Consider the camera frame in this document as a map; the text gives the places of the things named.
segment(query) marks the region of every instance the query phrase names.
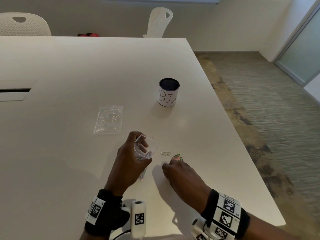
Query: door frame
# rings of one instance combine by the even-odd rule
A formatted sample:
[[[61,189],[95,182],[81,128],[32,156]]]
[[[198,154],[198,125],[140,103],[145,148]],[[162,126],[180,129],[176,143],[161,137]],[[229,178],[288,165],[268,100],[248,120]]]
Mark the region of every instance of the door frame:
[[[285,72],[288,76],[290,76],[296,83],[298,83],[300,86],[305,87],[308,83],[310,83],[318,74],[320,73],[320,69],[318,72],[312,76],[307,81],[302,81],[300,78],[298,78],[294,73],[289,71],[286,67],[284,67],[282,64],[279,63],[279,60],[281,57],[286,53],[286,51],[289,49],[289,47],[293,44],[293,42],[297,39],[299,34],[304,30],[304,28],[308,25],[310,20],[314,17],[314,15],[319,11],[320,9],[320,1],[318,1],[317,6],[314,8],[314,10],[311,12],[309,17],[306,19],[306,21],[302,24],[302,26],[298,29],[298,31],[295,33],[295,35],[292,37],[292,39],[289,41],[289,43],[285,46],[285,48],[281,51],[281,53],[278,55],[276,60],[274,61],[274,64],[280,68],[283,72]]]

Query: white chair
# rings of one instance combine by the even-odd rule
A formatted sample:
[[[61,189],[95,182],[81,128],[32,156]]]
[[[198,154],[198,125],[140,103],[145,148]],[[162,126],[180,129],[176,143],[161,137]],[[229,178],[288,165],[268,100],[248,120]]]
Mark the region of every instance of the white chair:
[[[35,14],[0,13],[0,36],[51,36],[47,22]]]
[[[144,38],[162,38],[174,14],[165,7],[156,7],[149,18],[148,32]]]

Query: hand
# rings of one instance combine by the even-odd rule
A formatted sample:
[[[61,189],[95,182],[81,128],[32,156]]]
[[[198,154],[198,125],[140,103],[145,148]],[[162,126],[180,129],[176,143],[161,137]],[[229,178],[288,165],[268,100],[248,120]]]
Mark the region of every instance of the hand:
[[[202,214],[207,205],[211,188],[187,163],[172,159],[163,164],[162,170],[177,195],[189,206]]]
[[[114,196],[122,196],[152,162],[152,158],[138,161],[134,156],[134,143],[141,134],[141,132],[136,131],[130,132],[127,141],[118,149],[117,157],[105,186],[105,189],[111,191]],[[144,139],[141,137],[139,142],[147,148],[148,144]]]

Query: red object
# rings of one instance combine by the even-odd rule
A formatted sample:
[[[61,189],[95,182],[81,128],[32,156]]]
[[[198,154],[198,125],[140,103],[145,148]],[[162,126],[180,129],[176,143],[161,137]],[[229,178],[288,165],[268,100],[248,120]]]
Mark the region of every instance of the red object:
[[[78,37],[100,37],[97,33],[78,34]]]

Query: frosted glass door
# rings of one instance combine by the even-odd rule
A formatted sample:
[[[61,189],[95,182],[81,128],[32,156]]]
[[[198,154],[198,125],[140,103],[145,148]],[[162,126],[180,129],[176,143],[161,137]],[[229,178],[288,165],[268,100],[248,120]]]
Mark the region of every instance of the frosted glass door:
[[[275,63],[299,84],[320,72],[320,11],[318,10],[298,37]]]

